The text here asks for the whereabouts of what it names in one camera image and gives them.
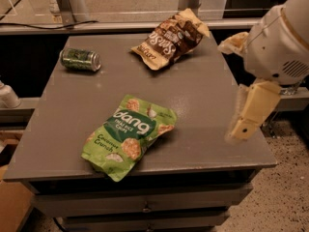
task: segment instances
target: wire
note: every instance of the wire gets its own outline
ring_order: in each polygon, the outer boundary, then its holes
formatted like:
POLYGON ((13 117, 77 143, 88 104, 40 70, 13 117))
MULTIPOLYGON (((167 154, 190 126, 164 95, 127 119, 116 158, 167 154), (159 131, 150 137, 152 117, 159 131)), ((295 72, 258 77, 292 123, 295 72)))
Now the wire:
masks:
POLYGON ((59 221, 56 219, 56 217, 53 218, 54 222, 56 223, 57 227, 63 231, 63 232, 69 232, 69 230, 65 229, 60 223, 59 221))
POLYGON ((23 24, 23 23, 13 23, 13 22, 2 22, 0 23, 0 26, 24 26, 24 27, 30 27, 30 28, 37 28, 37 29, 50 29, 50 30, 57 30, 57 29, 63 29, 63 28, 70 28, 81 24, 87 24, 87 23, 96 23, 97 20, 85 20, 81 22, 76 22, 73 24, 68 24, 64 26, 59 27, 42 27, 42 26, 36 26, 32 24, 23 24))

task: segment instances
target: green can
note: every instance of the green can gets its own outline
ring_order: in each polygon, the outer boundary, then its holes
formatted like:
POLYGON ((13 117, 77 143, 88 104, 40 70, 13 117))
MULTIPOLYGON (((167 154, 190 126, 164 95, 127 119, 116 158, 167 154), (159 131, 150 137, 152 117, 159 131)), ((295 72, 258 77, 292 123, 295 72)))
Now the green can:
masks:
POLYGON ((60 52, 61 64, 70 70, 93 71, 100 68, 99 55, 90 50, 66 48, 60 52))

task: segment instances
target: white bottle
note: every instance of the white bottle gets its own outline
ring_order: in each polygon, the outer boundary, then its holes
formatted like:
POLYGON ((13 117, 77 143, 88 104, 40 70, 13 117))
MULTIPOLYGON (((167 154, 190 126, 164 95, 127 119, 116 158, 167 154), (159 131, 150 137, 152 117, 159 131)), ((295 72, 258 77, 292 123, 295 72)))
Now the white bottle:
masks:
POLYGON ((0 101, 8 108, 14 108, 20 105, 20 98, 9 85, 5 85, 0 81, 0 101))

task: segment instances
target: desk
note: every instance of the desk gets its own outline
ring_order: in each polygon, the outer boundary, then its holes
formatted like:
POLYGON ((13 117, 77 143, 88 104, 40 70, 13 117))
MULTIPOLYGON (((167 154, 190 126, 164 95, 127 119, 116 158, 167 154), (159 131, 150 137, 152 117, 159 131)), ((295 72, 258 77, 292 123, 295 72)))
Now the desk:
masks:
POLYGON ((130 52, 146 37, 69 37, 66 46, 96 51, 102 67, 72 72, 57 63, 5 175, 34 192, 34 206, 64 218, 67 228, 205 231, 224 222, 262 168, 276 164, 260 131, 238 146, 224 142, 238 86, 212 36, 158 72, 130 52), (113 183, 80 155, 126 94, 170 107, 179 120, 113 183))

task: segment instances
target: green snack bag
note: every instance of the green snack bag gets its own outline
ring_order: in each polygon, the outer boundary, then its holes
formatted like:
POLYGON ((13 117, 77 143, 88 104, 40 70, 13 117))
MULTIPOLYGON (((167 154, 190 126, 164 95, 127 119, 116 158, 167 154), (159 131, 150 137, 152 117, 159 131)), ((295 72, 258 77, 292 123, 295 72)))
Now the green snack bag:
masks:
POLYGON ((126 95, 114 115, 88 137, 81 157, 119 182, 176 121, 173 110, 126 95))

